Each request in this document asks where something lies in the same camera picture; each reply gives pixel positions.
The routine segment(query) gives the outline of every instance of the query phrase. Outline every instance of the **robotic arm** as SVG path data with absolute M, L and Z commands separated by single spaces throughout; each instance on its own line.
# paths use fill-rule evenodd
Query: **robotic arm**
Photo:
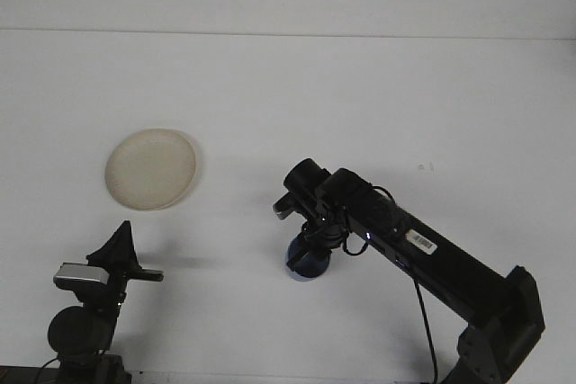
M 274 205 L 278 218 L 293 211 L 306 218 L 288 251 L 291 270 L 319 276 L 331 250 L 356 233 L 466 320 L 460 359 L 442 384 L 507 382 L 540 339 L 538 290 L 523 267 L 500 276 L 344 168 L 330 174 L 306 159 L 284 186 L 288 193 Z

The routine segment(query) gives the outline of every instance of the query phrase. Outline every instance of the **cable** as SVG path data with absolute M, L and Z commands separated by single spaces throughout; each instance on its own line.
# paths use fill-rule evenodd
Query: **cable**
M 53 358 L 52 360 L 50 360 L 49 362 L 45 362 L 39 369 L 38 372 L 36 372 L 36 378 L 34 378 L 34 381 L 32 382 L 32 384 L 38 384 L 38 380 L 40 379 L 40 375 L 42 374 L 42 371 L 44 371 L 46 369 L 46 366 L 48 366 L 49 364 L 51 364 L 52 362 L 55 362 L 58 359 L 58 357 Z
M 424 300 L 422 299 L 422 293 L 420 292 L 420 285 L 416 278 L 414 278 L 414 287 L 416 288 L 416 294 L 418 295 L 418 302 L 420 303 L 420 309 L 422 310 L 422 317 L 424 318 L 424 327 L 426 328 L 426 336 L 428 339 L 428 346 L 430 347 L 430 355 L 432 356 L 432 365 L 434 367 L 434 380 L 432 384 L 438 383 L 438 364 L 436 359 L 436 352 L 434 351 L 434 344 L 432 344 L 432 334 L 430 334 L 430 325 L 428 323 L 428 315 L 426 314 L 426 308 L 424 308 Z
M 389 193 L 387 189 L 382 188 L 382 186 L 374 186 L 374 185 L 372 186 L 372 189 L 384 192 L 386 196 L 390 199 L 390 201 L 392 201 L 392 204 L 396 206 L 396 200 L 394 200 L 394 197 L 392 197 L 392 194 Z
M 350 252 L 348 250 L 348 239 L 345 238 L 344 242 L 342 242 L 342 250 L 350 256 L 359 256 L 359 255 L 363 254 L 366 251 L 366 249 L 368 249 L 368 242 L 364 242 L 364 244 L 362 245 L 362 247 L 360 248 L 360 250 L 358 252 Z

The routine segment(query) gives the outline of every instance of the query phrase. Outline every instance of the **white plate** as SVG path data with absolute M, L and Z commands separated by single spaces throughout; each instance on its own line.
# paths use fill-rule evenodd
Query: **white plate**
M 158 210 L 184 197 L 195 171 L 194 149 L 183 134 L 145 129 L 112 152 L 104 178 L 120 204 L 135 210 Z

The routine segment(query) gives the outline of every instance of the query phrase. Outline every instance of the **barcode label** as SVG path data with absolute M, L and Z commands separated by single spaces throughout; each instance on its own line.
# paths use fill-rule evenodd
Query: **barcode label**
M 413 229 L 406 233 L 406 240 L 411 242 L 420 251 L 425 252 L 428 255 L 432 255 L 438 248 L 436 244 L 432 243 L 430 240 L 422 236 L 420 233 L 417 233 Z

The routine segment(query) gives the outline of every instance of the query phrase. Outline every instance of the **barcode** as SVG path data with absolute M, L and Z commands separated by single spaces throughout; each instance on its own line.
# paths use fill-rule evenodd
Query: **barcode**
M 430 240 L 422 236 L 420 233 L 417 233 L 413 229 L 406 233 L 406 239 L 419 250 L 426 252 L 429 255 L 436 251 L 438 247 L 436 244 L 432 243 Z

